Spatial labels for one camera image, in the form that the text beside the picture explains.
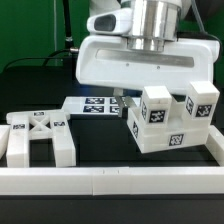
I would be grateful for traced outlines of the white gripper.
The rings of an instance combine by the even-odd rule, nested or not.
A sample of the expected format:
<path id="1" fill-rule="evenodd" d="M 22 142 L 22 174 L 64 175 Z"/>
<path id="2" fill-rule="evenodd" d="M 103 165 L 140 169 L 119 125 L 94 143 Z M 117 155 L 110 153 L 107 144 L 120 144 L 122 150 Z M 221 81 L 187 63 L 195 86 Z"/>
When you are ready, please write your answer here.
<path id="1" fill-rule="evenodd" d="M 78 81 L 115 88 L 120 118 L 128 113 L 122 89 L 164 85 L 183 94 L 193 81 L 212 81 L 220 43 L 177 38 L 178 19 L 177 8 L 123 8 L 90 17 L 90 35 L 78 55 Z"/>

